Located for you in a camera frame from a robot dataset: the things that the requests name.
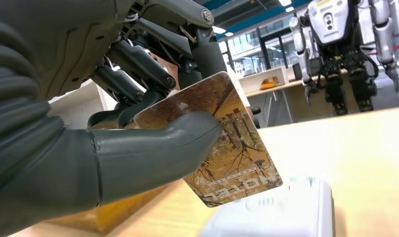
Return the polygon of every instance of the blue beam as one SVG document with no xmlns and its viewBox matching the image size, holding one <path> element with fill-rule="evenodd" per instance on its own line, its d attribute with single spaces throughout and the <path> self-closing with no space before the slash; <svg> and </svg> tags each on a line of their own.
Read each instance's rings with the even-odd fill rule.
<svg viewBox="0 0 399 237">
<path fill-rule="evenodd" d="M 209 2 L 204 3 L 204 7 L 208 8 L 210 11 L 219 8 L 220 6 L 226 4 L 227 2 L 232 0 L 210 0 Z"/>
<path fill-rule="evenodd" d="M 273 8 L 268 9 L 267 11 L 265 11 L 265 12 L 263 12 L 263 13 L 257 15 L 257 16 L 254 16 L 254 17 L 252 17 L 250 19 L 247 19 L 247 20 L 245 20 L 245 21 L 243 21 L 243 22 L 241 22 L 241 23 L 239 23 L 237 25 L 234 25 L 234 26 L 232 26 L 232 27 L 230 27 L 230 28 L 228 28 L 226 30 L 227 30 L 227 32 L 232 32 L 232 33 L 236 34 L 239 31 L 242 31 L 242 30 L 247 29 L 247 28 L 249 28 L 251 26 L 257 25 L 260 22 L 263 22 L 263 21 L 265 21 L 267 19 L 273 18 L 275 16 L 278 16 L 278 15 L 284 13 L 285 9 L 290 7 L 290 6 L 293 6 L 294 8 L 298 8 L 298 7 L 300 7 L 300 6 L 304 5 L 304 4 L 309 3 L 310 1 L 311 0 L 292 0 L 292 4 L 289 5 L 289 6 L 286 6 L 286 7 L 284 7 L 284 6 L 273 7 Z M 224 38 L 226 38 L 226 36 L 224 34 L 217 35 L 217 39 L 218 40 L 224 40 Z"/>
</svg>

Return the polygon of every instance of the red barrier rope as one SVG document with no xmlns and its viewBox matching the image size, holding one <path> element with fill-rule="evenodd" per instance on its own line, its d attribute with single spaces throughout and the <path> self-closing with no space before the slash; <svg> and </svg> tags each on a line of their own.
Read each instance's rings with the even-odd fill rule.
<svg viewBox="0 0 399 237">
<path fill-rule="evenodd" d="M 397 51 L 397 50 L 399 50 L 399 45 L 394 47 L 394 51 Z M 368 53 L 368 55 L 377 55 L 377 54 L 378 54 L 378 52 Z"/>
</svg>

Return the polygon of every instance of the desk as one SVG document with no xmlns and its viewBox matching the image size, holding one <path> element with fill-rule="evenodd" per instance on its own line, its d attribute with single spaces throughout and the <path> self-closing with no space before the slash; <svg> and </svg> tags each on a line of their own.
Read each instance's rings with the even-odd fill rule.
<svg viewBox="0 0 399 237">
<path fill-rule="evenodd" d="M 346 70 L 342 70 L 342 75 L 349 114 L 360 113 Z M 293 79 L 293 72 L 290 69 L 287 69 L 287 78 Z M 379 72 L 375 83 L 378 87 L 378 94 L 372 97 L 374 109 L 382 110 L 399 107 L 399 93 L 394 92 L 392 81 L 383 71 Z M 312 106 L 307 105 L 301 81 L 291 81 L 264 91 L 249 91 L 247 96 L 252 107 L 262 108 L 262 113 L 256 116 L 262 127 L 333 116 L 333 107 L 331 103 L 326 102 L 324 90 L 313 94 L 311 99 Z"/>
<path fill-rule="evenodd" d="M 264 128 L 260 134 L 284 179 L 320 175 L 330 184 L 337 237 L 399 237 L 399 109 Z M 309 142 L 314 150 L 308 151 Z M 109 237 L 195 237 L 215 211 L 176 182 Z"/>
</svg>

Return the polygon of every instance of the white robot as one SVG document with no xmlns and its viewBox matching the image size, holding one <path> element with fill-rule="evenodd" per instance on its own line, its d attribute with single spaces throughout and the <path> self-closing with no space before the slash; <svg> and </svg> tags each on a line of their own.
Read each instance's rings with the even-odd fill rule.
<svg viewBox="0 0 399 237">
<path fill-rule="evenodd" d="M 373 110 L 372 96 L 377 93 L 374 79 L 378 77 L 376 63 L 361 51 L 363 44 L 359 26 L 358 6 L 363 0 L 312 0 L 304 16 L 293 17 L 290 28 L 293 33 L 296 54 L 302 72 L 302 83 L 308 104 L 311 95 L 320 89 L 326 90 L 326 101 L 332 103 L 335 115 L 347 114 L 347 104 L 343 89 L 341 69 L 346 69 L 352 85 L 355 100 L 361 112 Z M 394 60 L 393 29 L 387 0 L 368 0 L 373 31 L 375 35 L 378 61 L 386 75 L 394 82 L 394 89 L 399 90 L 399 76 Z M 318 80 L 311 79 L 309 52 L 305 43 L 303 27 L 311 27 L 323 65 Z M 369 75 L 365 62 L 373 64 L 375 73 Z M 320 77 L 326 79 L 321 86 Z"/>
</svg>

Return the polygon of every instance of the white device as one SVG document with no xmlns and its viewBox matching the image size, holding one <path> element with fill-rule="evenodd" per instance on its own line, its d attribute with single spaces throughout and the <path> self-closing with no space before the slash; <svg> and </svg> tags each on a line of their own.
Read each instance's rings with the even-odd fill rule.
<svg viewBox="0 0 399 237">
<path fill-rule="evenodd" d="M 333 237 L 329 186 L 315 178 L 294 179 L 220 207 L 201 237 Z"/>
</svg>

